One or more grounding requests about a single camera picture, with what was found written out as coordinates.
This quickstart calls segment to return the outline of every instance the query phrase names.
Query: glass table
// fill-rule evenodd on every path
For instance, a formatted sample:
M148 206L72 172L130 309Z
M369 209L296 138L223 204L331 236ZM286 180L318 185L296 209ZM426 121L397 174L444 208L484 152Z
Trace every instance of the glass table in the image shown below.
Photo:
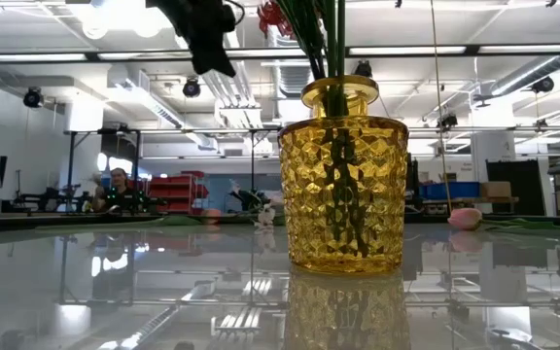
M406 224L378 277L291 266L284 227L0 232L0 349L560 349L560 237Z

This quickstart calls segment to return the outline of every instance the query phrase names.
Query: person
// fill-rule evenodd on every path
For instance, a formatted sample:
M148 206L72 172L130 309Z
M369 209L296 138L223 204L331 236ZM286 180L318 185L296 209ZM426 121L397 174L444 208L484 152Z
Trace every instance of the person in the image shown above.
M133 204L135 190L127 185L126 171L115 168L111 171L112 188L105 189L98 186L94 191L92 209L94 212L104 212L118 205L122 210L129 209Z

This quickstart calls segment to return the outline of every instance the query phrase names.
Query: ceiling light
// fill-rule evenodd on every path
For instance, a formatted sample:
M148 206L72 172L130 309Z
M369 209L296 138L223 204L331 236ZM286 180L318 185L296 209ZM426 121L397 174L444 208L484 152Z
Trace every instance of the ceiling light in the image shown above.
M310 62L308 61L268 61L261 62L261 67L310 67Z
M464 53L466 47L437 47L437 54ZM350 48L349 56L435 54L434 47L362 47Z
M192 54L189 51L170 51L170 52L109 52L99 53L98 57L106 61L127 61L127 60L189 60Z
M479 53L560 53L560 44L550 45L485 45Z
M0 54L1 62L80 62L86 61L86 56L83 53L14 53L14 54Z
M301 49L237 49L226 50L228 58L305 57Z
M165 130L140 130L140 133L143 134L182 134L184 133L182 129L165 129Z

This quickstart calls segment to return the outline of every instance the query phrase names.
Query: pole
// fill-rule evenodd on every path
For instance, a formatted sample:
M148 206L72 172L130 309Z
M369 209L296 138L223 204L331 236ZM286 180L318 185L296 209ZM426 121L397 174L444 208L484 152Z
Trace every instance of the pole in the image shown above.
M128 259L128 264L126 265L126 268L129 276L131 277L128 286L128 303L133 305L135 299L135 241L137 237L135 234L131 234L128 237L130 242L128 243L128 255L126 257Z
M64 304L64 291L66 290L66 260L68 258L68 236L64 236L62 244L62 265L59 270L59 303Z
M252 191L254 190L254 147L256 146L254 143L254 135L256 134L256 131L252 131L251 137L252 137L252 161L251 161L251 165L252 165L252 169L251 169L251 173L250 173L250 180L252 181Z
M77 131L70 132L70 150L68 154L68 180L66 182L66 212L70 212L73 206L73 162L75 159L75 137Z
M139 193L137 188L137 179L139 177L139 162L140 162L140 148L142 147L142 133L139 130L135 131L136 144L135 144L135 158L133 159L133 208L131 209L131 214L135 215L139 206Z

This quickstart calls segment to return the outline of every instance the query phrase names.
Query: pink flower bud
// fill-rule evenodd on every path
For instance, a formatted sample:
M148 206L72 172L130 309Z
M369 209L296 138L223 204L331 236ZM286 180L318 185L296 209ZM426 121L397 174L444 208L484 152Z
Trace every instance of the pink flower bud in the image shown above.
M448 238L456 252L478 253L483 243L474 232L459 231Z
M463 230L476 230L481 225L483 215L478 209L463 208L454 209L448 223L455 228Z

